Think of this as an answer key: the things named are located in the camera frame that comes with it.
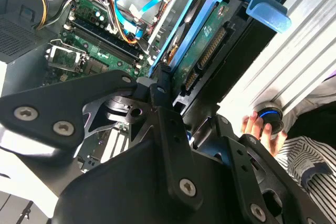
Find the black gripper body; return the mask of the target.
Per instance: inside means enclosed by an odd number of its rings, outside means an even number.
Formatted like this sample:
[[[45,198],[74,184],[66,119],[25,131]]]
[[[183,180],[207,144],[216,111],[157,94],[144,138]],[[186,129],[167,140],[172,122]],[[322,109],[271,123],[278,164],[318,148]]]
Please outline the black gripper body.
[[[73,180],[53,223],[247,223],[229,169],[193,152],[203,203],[186,210],[162,199],[154,143],[145,142]]]

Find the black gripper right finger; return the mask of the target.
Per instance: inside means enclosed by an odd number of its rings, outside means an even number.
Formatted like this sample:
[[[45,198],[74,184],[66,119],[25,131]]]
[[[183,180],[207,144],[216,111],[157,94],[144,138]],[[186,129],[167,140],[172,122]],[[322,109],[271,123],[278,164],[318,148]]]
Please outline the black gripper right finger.
[[[237,139],[219,115],[216,156],[217,223],[328,223],[258,140]]]

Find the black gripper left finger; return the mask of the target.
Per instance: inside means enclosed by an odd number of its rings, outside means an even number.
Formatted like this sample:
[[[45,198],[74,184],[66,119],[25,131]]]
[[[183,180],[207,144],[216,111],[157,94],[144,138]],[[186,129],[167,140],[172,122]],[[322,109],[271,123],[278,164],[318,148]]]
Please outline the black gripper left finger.
[[[182,117],[172,107],[170,74],[159,67],[156,76],[145,86],[114,70],[2,97],[1,149],[54,177],[74,162],[85,138],[113,126],[112,103],[120,101],[135,126],[126,151],[153,142],[161,198],[197,211],[203,195]]]

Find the person's hand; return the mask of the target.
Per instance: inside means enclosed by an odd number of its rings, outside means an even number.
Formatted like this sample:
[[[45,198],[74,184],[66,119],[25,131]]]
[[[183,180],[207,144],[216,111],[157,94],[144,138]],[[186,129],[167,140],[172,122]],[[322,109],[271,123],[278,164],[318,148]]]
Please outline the person's hand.
[[[250,134],[260,140],[265,149],[275,157],[281,150],[287,138],[287,133],[280,131],[275,137],[272,137],[272,126],[270,123],[264,125],[264,121],[253,112],[251,116],[245,116],[241,125],[243,134]]]

